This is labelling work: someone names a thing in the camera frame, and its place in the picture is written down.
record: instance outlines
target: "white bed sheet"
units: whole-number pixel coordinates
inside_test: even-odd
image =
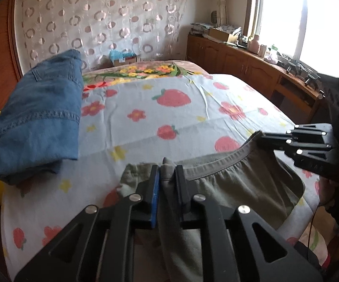
[[[82,107],[79,160],[65,161],[58,175],[6,187],[1,231],[12,279],[85,206],[103,206],[128,163],[160,164],[163,157],[179,161],[229,151],[256,130],[285,132],[294,125],[257,91],[224,74],[96,88],[85,93]],[[276,155],[306,187],[278,230],[285,239],[298,239],[319,202],[318,176],[294,167],[283,152]]]

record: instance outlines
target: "metal screw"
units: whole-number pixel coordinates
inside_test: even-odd
[[[195,194],[195,195],[193,196],[193,200],[194,200],[194,201],[199,201],[199,202],[205,201],[205,200],[206,200],[206,196],[205,196],[205,195],[202,195],[202,194]]]
[[[129,199],[131,201],[137,202],[137,201],[140,201],[142,199],[142,197],[141,197],[141,195],[134,193],[134,194],[129,196]]]
[[[95,212],[97,212],[98,208],[94,205],[90,205],[90,206],[87,206],[86,209],[85,209],[85,212],[87,214],[94,214]]]
[[[241,214],[248,214],[250,212],[250,208],[248,206],[239,206],[238,207],[238,211],[241,213]]]

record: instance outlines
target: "olive green shorts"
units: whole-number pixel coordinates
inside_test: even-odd
[[[257,147],[261,132],[253,134],[239,149],[174,164],[164,158],[160,167],[161,190],[158,224],[154,231],[138,231],[143,244],[162,258],[171,281],[202,281],[199,230],[182,230],[176,214],[174,171],[183,165],[186,180],[195,181],[200,193],[220,205],[245,204],[274,229],[278,229],[304,193],[300,177],[278,160],[273,151]],[[134,193],[138,183],[147,181],[153,164],[129,164],[118,193]]]

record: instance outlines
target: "cabinet door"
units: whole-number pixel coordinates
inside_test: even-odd
[[[204,70],[210,74],[216,73],[216,63],[218,62],[218,48],[213,45],[206,45],[203,47],[204,60],[203,65],[200,65]]]
[[[197,63],[200,54],[200,42],[197,37],[188,36],[186,56],[190,62]]]
[[[223,65],[221,66],[223,74],[231,74],[245,81],[245,70],[248,59],[243,52],[234,48],[225,48],[225,54],[221,55]]]
[[[263,60],[249,57],[246,82],[266,98],[271,98],[279,79],[279,71]]]

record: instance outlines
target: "stack of books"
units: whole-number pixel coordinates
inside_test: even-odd
[[[208,23],[198,23],[194,22],[191,23],[192,29],[189,32],[190,35],[203,35],[205,31],[207,31],[210,28],[215,27],[213,24],[208,24]]]

